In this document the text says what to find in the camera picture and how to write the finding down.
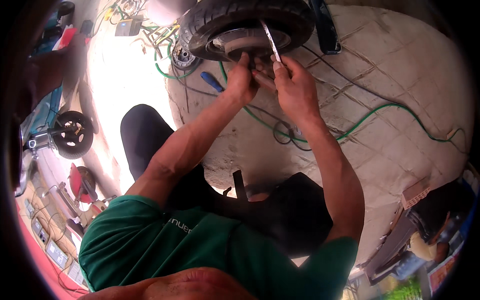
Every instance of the green t-shirt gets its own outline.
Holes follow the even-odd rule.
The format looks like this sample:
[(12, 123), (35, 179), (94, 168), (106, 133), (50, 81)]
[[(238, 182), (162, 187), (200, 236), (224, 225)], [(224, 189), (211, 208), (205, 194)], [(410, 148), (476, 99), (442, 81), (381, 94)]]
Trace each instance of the green t-shirt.
[(352, 238), (339, 238), (297, 267), (237, 220), (201, 209), (168, 214), (126, 195), (89, 226), (79, 262), (93, 291), (204, 266), (229, 273), (258, 299), (327, 300), (341, 296), (357, 249)]

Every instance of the fingernail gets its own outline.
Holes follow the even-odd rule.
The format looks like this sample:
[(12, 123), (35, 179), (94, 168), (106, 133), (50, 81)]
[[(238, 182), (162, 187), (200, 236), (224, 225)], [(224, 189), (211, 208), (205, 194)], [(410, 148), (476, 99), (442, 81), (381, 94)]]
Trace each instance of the fingernail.
[(278, 69), (280, 69), (280, 68), (282, 68), (282, 67), (283, 67), (283, 64), (282, 64), (281, 62), (279, 62), (279, 61), (276, 61), (276, 62), (273, 63), (273, 70), (274, 70), (274, 71), (276, 71), (276, 70), (278, 70)]

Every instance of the tiled floor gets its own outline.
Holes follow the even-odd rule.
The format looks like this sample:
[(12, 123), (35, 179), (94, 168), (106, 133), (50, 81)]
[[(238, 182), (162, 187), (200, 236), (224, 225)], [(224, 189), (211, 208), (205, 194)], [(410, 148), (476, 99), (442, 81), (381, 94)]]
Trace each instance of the tiled floor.
[[(397, 12), (359, 6), (329, 8), (343, 51), (325, 56), (326, 61), (357, 84), (408, 105), (435, 137), (445, 138), (452, 129), (462, 127), (467, 139), (459, 133), (453, 141), (461, 150), (465, 150), (465, 143), (469, 147), (473, 99), (461, 57), (451, 40), (424, 22)], [(83, 16), (89, 19), (96, 14), (90, 7)], [(142, 36), (115, 37), (114, 30), (110, 24), (101, 24), (89, 45), (85, 82), (99, 134), (84, 161), (98, 173), (104, 189), (122, 193), (132, 183), (120, 138), (123, 115), (132, 106), (147, 103), (177, 128), (194, 119), (212, 98), (164, 79), (153, 64), (153, 49), (146, 47), (143, 54)], [(317, 36), (313, 35), (307, 46), (321, 53)], [(334, 134), (347, 131), (366, 113), (386, 103), (352, 85), (302, 48), (288, 55), (309, 66), (316, 78), (321, 113)], [(161, 68), (167, 71), (168, 64)], [(209, 71), (223, 83), (218, 63), (204, 61), (186, 78), (187, 85), (214, 92), (200, 78), (202, 71)], [(260, 91), (253, 104), (288, 120), (278, 101), (266, 91)], [(268, 116), (254, 113), (274, 124)], [(339, 142), (365, 194), (358, 263), (380, 244), (379, 238), (388, 231), (406, 187), (425, 176), (431, 177), (433, 187), (441, 186), (460, 174), (467, 159), (452, 144), (430, 140), (408, 112), (393, 107), (377, 111)], [(204, 166), (207, 180), (219, 189), (233, 186), (231, 173), (239, 168), (245, 183), (281, 180), (301, 171), (322, 184), (312, 153), (277, 144), (271, 131), (244, 111), (216, 139)]]

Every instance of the black pants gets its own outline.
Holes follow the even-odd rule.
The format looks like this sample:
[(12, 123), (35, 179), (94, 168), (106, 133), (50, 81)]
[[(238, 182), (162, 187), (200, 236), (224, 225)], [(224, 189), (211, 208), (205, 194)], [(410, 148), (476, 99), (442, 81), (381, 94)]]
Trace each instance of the black pants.
[[(155, 109), (140, 104), (123, 117), (120, 133), (130, 172), (137, 180), (173, 130)], [(196, 206), (242, 221), (270, 237), (291, 258), (310, 255), (333, 225), (323, 189), (303, 173), (276, 186), (264, 201), (248, 202), (217, 193), (206, 182), (202, 165), (197, 165), (175, 186), (165, 210)]]

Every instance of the blue screwdriver handle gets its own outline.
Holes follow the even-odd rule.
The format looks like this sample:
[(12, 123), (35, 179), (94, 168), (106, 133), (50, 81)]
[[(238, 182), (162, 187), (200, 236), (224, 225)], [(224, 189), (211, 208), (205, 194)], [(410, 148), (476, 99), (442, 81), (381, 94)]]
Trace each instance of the blue screwdriver handle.
[(223, 92), (223, 87), (218, 83), (218, 81), (213, 77), (212, 74), (207, 73), (207, 72), (202, 72), (200, 73), (200, 76), (205, 80), (206, 83), (211, 85), (214, 89), (216, 89), (217, 92), (221, 93)]

